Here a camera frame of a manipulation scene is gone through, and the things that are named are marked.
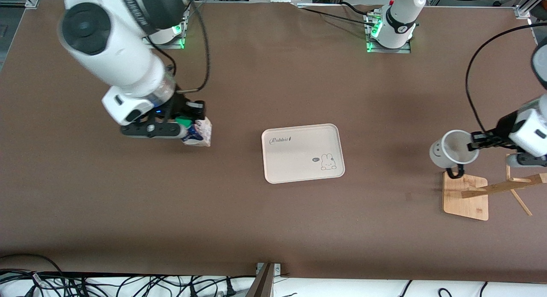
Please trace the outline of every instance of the wooden rod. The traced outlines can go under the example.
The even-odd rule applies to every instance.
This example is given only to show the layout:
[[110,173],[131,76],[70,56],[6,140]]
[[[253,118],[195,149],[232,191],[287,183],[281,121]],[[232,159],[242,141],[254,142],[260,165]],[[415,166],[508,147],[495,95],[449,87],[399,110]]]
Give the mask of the wooden rod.
[[511,167],[509,165],[506,165],[506,180],[509,180],[511,178]]
[[462,198],[486,196],[488,194],[496,194],[498,192],[505,192],[511,189],[520,189],[532,185],[545,184],[547,182],[547,173],[534,174],[533,176],[525,177],[525,179],[529,179],[530,182],[512,182],[510,180],[507,180],[505,182],[498,182],[497,184],[481,187],[482,189],[486,189],[486,191],[462,191]]
[[528,209],[526,204],[524,204],[524,202],[522,202],[522,199],[520,198],[520,196],[518,196],[516,191],[514,189],[511,189],[511,193],[516,198],[516,201],[518,202],[518,204],[520,204],[520,207],[522,207],[522,209],[524,209],[524,211],[526,212],[526,215],[531,216],[532,212],[530,212],[530,210]]
[[475,187],[469,187],[469,188],[467,188],[467,190],[469,190],[469,191],[480,191],[480,192],[486,191],[486,189],[483,189],[483,188],[475,188]]
[[511,177],[508,179],[508,181],[511,181],[511,182],[532,182],[532,180],[528,179],[528,178],[518,178],[518,177]]

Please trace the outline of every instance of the wooden board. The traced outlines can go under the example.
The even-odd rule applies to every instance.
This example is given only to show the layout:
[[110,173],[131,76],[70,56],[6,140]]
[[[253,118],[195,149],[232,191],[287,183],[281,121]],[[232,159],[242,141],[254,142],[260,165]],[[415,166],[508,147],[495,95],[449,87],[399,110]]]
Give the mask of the wooden board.
[[464,174],[459,179],[451,179],[443,174],[443,210],[449,214],[488,220],[488,196],[462,198],[461,192],[471,188],[488,185],[485,178]]

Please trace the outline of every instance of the white tray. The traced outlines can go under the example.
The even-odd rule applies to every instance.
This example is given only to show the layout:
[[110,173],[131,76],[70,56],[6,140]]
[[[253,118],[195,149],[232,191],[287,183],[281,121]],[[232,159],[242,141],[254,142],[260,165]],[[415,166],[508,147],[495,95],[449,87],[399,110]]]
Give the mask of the white tray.
[[340,177],[345,171],[333,124],[267,129],[262,157],[264,177],[271,184]]

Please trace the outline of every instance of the mug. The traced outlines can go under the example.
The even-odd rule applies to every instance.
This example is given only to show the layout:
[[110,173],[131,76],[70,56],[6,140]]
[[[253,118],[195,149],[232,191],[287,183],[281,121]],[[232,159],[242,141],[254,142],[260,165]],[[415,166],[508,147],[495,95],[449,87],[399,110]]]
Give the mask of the mug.
[[[455,129],[445,133],[429,148],[429,158],[436,166],[446,169],[452,179],[461,178],[465,173],[463,165],[471,163],[479,156],[479,150],[469,151],[467,144],[471,143],[471,134]],[[458,167],[458,174],[452,172],[453,167]]]

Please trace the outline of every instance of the table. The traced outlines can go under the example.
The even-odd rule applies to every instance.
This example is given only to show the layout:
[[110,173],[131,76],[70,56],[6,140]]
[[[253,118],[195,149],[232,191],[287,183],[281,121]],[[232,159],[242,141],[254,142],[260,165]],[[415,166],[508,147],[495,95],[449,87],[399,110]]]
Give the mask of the table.
[[[510,193],[490,198],[489,221],[448,215],[428,158],[446,131],[478,130],[465,69],[480,44],[525,24],[512,9],[426,7],[412,54],[367,53],[362,26],[289,4],[201,9],[211,81],[190,96],[209,106],[209,148],[123,137],[100,102],[107,85],[57,40],[62,0],[25,12],[0,74],[1,254],[68,271],[247,274],[271,260],[293,277],[544,282],[545,189],[519,192],[533,217]],[[205,69],[194,20],[170,51],[183,88]],[[522,30],[477,58],[470,85],[488,126],[544,92],[534,47]],[[323,123],[340,131],[344,176],[268,184],[262,131]],[[505,152],[481,151],[467,172],[504,180]]]

